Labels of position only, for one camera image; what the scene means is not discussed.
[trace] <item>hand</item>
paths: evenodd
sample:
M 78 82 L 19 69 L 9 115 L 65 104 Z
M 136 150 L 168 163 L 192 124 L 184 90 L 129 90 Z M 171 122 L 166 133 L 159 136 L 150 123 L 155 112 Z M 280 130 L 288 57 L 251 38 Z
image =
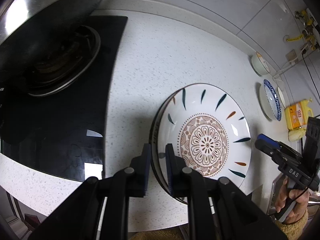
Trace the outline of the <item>hand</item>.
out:
M 277 213 L 280 212 L 280 210 L 285 206 L 285 200 L 288 197 L 288 189 L 287 189 L 287 183 L 288 183 L 288 177 L 286 176 L 282 186 L 280 188 L 277 200 L 275 202 L 275 208 Z M 303 190 L 299 189 L 292 189 L 289 192 L 289 198 L 294 199 L 297 196 L 299 196 Z M 296 205 L 291 210 L 289 215 L 286 217 L 283 224 L 292 224 L 294 222 L 297 222 L 300 218 L 303 217 L 304 212 L 307 209 L 309 201 L 309 190 L 307 190 L 303 195 L 301 195 L 298 199 L 296 199 Z

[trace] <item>blue floral rim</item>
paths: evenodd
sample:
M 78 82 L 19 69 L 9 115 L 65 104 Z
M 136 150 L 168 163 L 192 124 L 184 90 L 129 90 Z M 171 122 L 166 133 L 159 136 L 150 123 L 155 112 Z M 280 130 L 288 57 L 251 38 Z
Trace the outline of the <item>blue floral rim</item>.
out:
M 263 83 L 270 89 L 271 94 L 273 95 L 273 98 L 276 102 L 276 106 L 277 106 L 277 116 L 275 115 L 276 119 L 278 121 L 281 120 L 281 106 L 280 106 L 280 101 L 278 99 L 278 96 L 276 94 L 276 91 L 274 90 L 273 86 L 270 84 L 270 82 L 268 80 L 264 80 Z

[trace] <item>wall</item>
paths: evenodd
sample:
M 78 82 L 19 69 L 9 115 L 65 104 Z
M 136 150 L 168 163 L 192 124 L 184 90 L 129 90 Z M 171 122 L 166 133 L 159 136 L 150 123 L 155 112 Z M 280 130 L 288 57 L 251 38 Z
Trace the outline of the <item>wall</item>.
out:
M 278 70 L 287 62 L 285 55 L 292 49 L 298 54 L 303 40 L 284 42 L 285 35 L 300 35 L 303 25 L 294 12 L 306 8 L 303 0 L 156 0 L 199 14 L 237 35 Z M 314 52 L 306 63 L 314 81 L 320 84 L 320 55 Z M 312 97 L 315 114 L 320 114 L 318 95 L 310 75 L 299 62 L 282 75 L 290 103 Z

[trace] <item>yellow hose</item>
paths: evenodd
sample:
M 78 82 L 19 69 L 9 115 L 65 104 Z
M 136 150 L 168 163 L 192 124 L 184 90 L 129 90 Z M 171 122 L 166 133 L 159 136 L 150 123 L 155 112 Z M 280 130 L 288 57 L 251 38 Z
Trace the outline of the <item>yellow hose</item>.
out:
M 303 35 L 301 34 L 298 37 L 291 38 L 291 39 L 287 38 L 285 40 L 290 42 L 290 41 L 298 41 L 298 40 L 301 40 L 302 38 L 303 38 Z

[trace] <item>white bowl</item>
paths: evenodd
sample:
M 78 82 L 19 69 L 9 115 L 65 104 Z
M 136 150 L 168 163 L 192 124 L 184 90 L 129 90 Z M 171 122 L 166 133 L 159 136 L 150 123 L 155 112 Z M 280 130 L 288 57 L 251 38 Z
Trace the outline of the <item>white bowl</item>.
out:
M 264 80 L 259 89 L 259 97 L 263 112 L 271 120 L 281 120 L 281 107 L 276 91 L 268 80 Z
M 263 59 L 263 57 L 258 52 L 256 52 L 251 57 L 251 64 L 254 70 L 261 76 L 267 75 L 268 73 L 270 73 L 270 69 L 268 67 L 267 62 Z
M 237 103 L 223 90 L 193 84 L 167 105 L 158 133 L 158 152 L 172 143 L 174 153 L 203 176 L 228 177 L 238 187 L 248 171 L 251 143 L 248 123 Z M 159 159 L 167 180 L 165 158 Z

